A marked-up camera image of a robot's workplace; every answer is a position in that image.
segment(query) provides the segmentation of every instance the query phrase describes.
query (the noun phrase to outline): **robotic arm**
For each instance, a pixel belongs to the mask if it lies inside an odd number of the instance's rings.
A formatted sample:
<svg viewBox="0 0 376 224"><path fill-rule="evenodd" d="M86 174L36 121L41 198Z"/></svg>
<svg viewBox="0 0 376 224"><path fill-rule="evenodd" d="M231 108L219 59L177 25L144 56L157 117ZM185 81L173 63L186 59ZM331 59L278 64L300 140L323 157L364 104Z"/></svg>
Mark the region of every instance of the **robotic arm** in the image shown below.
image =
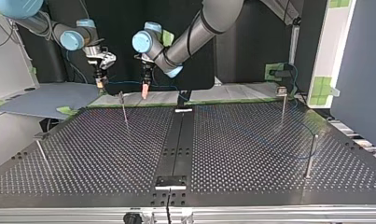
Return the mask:
<svg viewBox="0 0 376 224"><path fill-rule="evenodd" d="M36 35L53 39L67 50L83 49L89 64L95 68L97 87L106 83L106 70L116 61L116 56L100 46L94 21L77 21L72 28L52 21L47 13L40 11L43 0L0 0L0 14L12 19Z"/></svg>
<svg viewBox="0 0 376 224"><path fill-rule="evenodd" d="M243 3L244 0L203 0L202 10L170 48L161 44L161 25L147 22L145 29L132 38L132 46L141 53L144 74L148 73L145 70L150 67L148 65L155 64L167 76L176 77L182 71L184 61L215 35L229 30L240 15Z"/></svg>

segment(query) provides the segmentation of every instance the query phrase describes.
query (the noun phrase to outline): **blue joint cap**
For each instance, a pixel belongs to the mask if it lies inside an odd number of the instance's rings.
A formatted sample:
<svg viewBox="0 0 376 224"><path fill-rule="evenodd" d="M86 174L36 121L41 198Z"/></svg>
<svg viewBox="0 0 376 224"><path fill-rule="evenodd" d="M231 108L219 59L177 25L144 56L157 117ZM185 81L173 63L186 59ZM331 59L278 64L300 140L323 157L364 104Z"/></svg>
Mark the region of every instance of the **blue joint cap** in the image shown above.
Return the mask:
<svg viewBox="0 0 376 224"><path fill-rule="evenodd" d="M85 47L85 39L76 31L65 31L60 38L62 45L68 50L77 50Z"/></svg>
<svg viewBox="0 0 376 224"><path fill-rule="evenodd" d="M0 13L11 19L34 16L42 7L43 0L0 0Z"/></svg>
<svg viewBox="0 0 376 224"><path fill-rule="evenodd" d="M152 45L152 36L147 31L140 31L132 38L132 47L138 53L148 53Z"/></svg>
<svg viewBox="0 0 376 224"><path fill-rule="evenodd" d="M159 34L161 34L161 32L162 32L161 25L156 23L156 22L153 22L153 21L145 22L145 29L146 30L152 30L152 31L157 32Z"/></svg>
<svg viewBox="0 0 376 224"><path fill-rule="evenodd" d="M172 70L171 72L165 73L165 75L169 76L170 78L174 78L174 77L178 76L178 74L182 71L183 68L184 68L184 66L178 66L174 70Z"/></svg>
<svg viewBox="0 0 376 224"><path fill-rule="evenodd" d="M85 19L77 21L77 27L90 27L95 28L95 23L93 20Z"/></svg>

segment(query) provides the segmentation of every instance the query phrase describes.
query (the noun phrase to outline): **white wall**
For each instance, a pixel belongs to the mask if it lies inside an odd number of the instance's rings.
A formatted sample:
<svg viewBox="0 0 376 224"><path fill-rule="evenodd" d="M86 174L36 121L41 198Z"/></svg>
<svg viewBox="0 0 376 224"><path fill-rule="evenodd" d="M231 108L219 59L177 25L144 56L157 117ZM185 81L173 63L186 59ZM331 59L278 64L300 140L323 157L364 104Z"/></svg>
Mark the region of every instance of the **white wall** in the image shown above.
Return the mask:
<svg viewBox="0 0 376 224"><path fill-rule="evenodd" d="M309 99L313 94L316 77L331 77L332 88L336 87L341 60L344 55L347 36L350 31L351 19L354 15L356 0L351 0L349 7L328 8L315 59L313 78L309 91ZM333 96L327 98L325 105L311 105L310 108L330 108Z"/></svg>
<svg viewBox="0 0 376 224"><path fill-rule="evenodd" d="M0 18L0 23L10 31L4 18ZM0 43L6 39L7 34L0 28ZM0 99L36 86L36 77L29 73L30 66L31 63L23 56L20 45L12 40L0 48ZM33 142L34 135L41 132L38 123L40 120L0 113L0 165Z"/></svg>
<svg viewBox="0 0 376 224"><path fill-rule="evenodd" d="M5 18L0 17L0 23L7 32L10 31ZM7 39L7 34L0 28L0 43ZM0 99L11 96L15 92L33 87L37 83L29 68L28 60L22 54L20 45L9 40L0 48Z"/></svg>
<svg viewBox="0 0 376 224"><path fill-rule="evenodd" d="M41 132L40 118L3 114L0 116L0 165L33 143Z"/></svg>

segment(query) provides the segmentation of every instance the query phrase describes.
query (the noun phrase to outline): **perforated metal table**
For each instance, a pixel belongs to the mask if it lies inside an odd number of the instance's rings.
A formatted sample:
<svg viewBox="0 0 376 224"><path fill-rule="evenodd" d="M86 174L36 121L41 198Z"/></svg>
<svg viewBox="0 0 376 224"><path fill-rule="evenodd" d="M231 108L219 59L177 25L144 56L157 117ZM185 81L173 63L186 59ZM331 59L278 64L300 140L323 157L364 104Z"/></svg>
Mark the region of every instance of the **perforated metal table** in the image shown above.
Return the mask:
<svg viewBox="0 0 376 224"><path fill-rule="evenodd" d="M121 220L132 209L160 214L159 223L187 211L376 218L376 158L311 110L292 104L282 116L274 102L195 105L190 113L129 108L127 115L128 125L121 108L84 109L42 142L46 159L32 144L1 166L0 220L16 209L24 218L79 221ZM183 176L187 189L155 190L159 176Z"/></svg>

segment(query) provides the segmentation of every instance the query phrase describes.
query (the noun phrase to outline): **black perforated surface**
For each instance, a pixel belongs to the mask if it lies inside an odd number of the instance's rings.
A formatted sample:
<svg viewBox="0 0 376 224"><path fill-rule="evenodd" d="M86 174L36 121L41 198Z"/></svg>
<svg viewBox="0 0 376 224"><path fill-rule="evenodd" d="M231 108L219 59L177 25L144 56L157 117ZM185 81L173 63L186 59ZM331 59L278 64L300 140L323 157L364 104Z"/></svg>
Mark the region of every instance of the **black perforated surface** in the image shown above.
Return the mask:
<svg viewBox="0 0 376 224"><path fill-rule="evenodd" d="M282 103L83 111L0 167L0 207L376 204L376 159L311 110ZM305 178L318 134L311 178Z"/></svg>
<svg viewBox="0 0 376 224"><path fill-rule="evenodd" d="M307 179L315 134L318 147ZM188 191L194 198L190 204L200 205L258 203L255 195L265 204L333 203L333 193L342 195L340 204L350 203L348 194L376 193L376 160L313 111L294 104L284 118L282 103L198 105ZM316 193L330 199L312 201Z"/></svg>
<svg viewBox="0 0 376 224"><path fill-rule="evenodd" d="M173 119L171 108L89 109L0 175L6 195L149 193Z"/></svg>

